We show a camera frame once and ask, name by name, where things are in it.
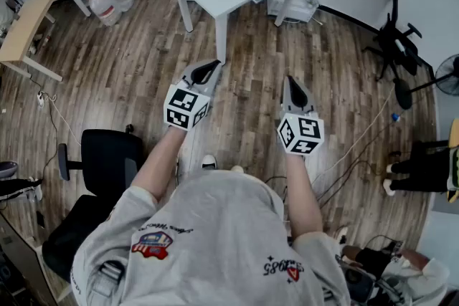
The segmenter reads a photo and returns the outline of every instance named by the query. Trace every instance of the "shirt logo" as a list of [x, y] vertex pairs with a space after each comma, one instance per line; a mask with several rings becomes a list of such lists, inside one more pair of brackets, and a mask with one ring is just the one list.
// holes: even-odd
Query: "shirt logo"
[[166, 249], [174, 240], [164, 232], [144, 234], [137, 244], [132, 245], [131, 252], [140, 252], [143, 257], [157, 257], [162, 260], [167, 257]]

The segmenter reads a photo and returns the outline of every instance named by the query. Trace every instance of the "wood plank flooring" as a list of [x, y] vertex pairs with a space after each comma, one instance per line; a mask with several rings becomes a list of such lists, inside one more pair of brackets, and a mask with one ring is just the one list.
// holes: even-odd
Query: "wood plank flooring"
[[[51, 8], [50, 14], [57, 20], [52, 39], [35, 59], [61, 74], [64, 81], [55, 82], [30, 69], [44, 91], [56, 94], [56, 106], [78, 139], [87, 128], [123, 130], [132, 123], [146, 153], [154, 147], [165, 131], [162, 108], [169, 85], [188, 64], [216, 56], [213, 18], [194, 2], [189, 6], [194, 24], [190, 34], [185, 32], [176, 0], [136, 0], [111, 28], [93, 16], [85, 18], [70, 1]], [[325, 12], [316, 16], [323, 26], [312, 21], [284, 23], [277, 28], [266, 17], [265, 3], [248, 4], [230, 14], [227, 64], [209, 116], [186, 138], [181, 175], [197, 168], [204, 154], [212, 153], [220, 168], [239, 164], [262, 180], [284, 176], [283, 149], [275, 128], [286, 74], [305, 82], [325, 121], [326, 142], [307, 160], [312, 180], [365, 131], [391, 92], [392, 72], [389, 70], [381, 82], [374, 81], [381, 60], [361, 52], [373, 34]], [[428, 80], [427, 70], [420, 70], [416, 78], [402, 68], [399, 72], [411, 86]], [[37, 107], [38, 90], [30, 80], [4, 71], [0, 108], [6, 113], [0, 115], [0, 161], [18, 162], [20, 178], [41, 177], [56, 150], [49, 103], [43, 110]], [[392, 162], [389, 152], [409, 152], [414, 139], [435, 139], [431, 90], [417, 92], [414, 101], [400, 122], [385, 128], [390, 115], [402, 111], [392, 93], [382, 114], [352, 152], [314, 183], [318, 196], [325, 193], [320, 203], [329, 234], [348, 224], [351, 244], [364, 246], [373, 236], [384, 234], [416, 247], [428, 195], [400, 192], [388, 197], [381, 186], [384, 174], [372, 173], [385, 171]], [[52, 117], [58, 129], [57, 142], [67, 143], [70, 159], [78, 161], [79, 145], [54, 110]], [[346, 185], [328, 200], [344, 180], [328, 192], [327, 188], [346, 173], [363, 149], [361, 159], [369, 165], [358, 163]], [[273, 179], [269, 185], [282, 195], [285, 180]], [[81, 172], [72, 173], [70, 182], [60, 180], [55, 158], [44, 171], [43, 200], [38, 204], [10, 203], [4, 214], [24, 237], [33, 236], [40, 245], [84, 193]], [[45, 229], [36, 224], [36, 210], [44, 215]], [[378, 249], [382, 244], [377, 239], [371, 247]], [[65, 300], [66, 304], [71, 301], [70, 297]]]

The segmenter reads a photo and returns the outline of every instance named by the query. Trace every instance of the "person in black pants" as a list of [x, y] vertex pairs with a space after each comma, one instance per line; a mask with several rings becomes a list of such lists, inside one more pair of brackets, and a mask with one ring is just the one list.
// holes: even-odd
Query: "person in black pants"
[[386, 172], [410, 175], [402, 180], [386, 178], [383, 187], [389, 196], [395, 195], [397, 190], [438, 193], [448, 191], [450, 149], [388, 165]]

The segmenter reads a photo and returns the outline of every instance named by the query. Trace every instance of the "light wood tabletop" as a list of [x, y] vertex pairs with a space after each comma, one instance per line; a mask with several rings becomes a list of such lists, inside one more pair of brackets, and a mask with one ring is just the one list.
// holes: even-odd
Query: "light wood tabletop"
[[454, 119], [451, 125], [449, 148], [454, 148], [459, 145], [459, 119]]
[[54, 0], [27, 0], [0, 49], [0, 62], [23, 61], [38, 26]]

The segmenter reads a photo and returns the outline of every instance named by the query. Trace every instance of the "black office chair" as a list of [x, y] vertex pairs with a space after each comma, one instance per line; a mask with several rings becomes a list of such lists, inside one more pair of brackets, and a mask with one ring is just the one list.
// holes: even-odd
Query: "black office chair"
[[406, 32], [401, 32], [397, 29], [398, 19], [398, 0], [392, 0], [392, 17], [387, 14], [386, 24], [379, 30], [378, 35], [373, 38], [378, 41], [381, 50], [373, 47], [365, 47], [363, 51], [371, 51], [379, 55], [384, 60], [381, 75], [376, 78], [379, 81], [383, 78], [386, 68], [391, 67], [395, 75], [395, 80], [400, 81], [395, 65], [402, 65], [411, 75], [416, 75], [417, 66], [422, 65], [422, 60], [417, 57], [417, 48], [413, 42], [408, 39], [408, 36], [415, 33], [422, 38], [421, 33], [412, 24], [408, 24], [410, 28]]
[[86, 239], [104, 222], [142, 166], [142, 140], [114, 130], [85, 130], [81, 138], [81, 162], [67, 159], [67, 146], [59, 144], [61, 177], [68, 181], [69, 170], [82, 170], [86, 188], [96, 196], [82, 195], [64, 221], [42, 245], [44, 262], [70, 282], [73, 258]]

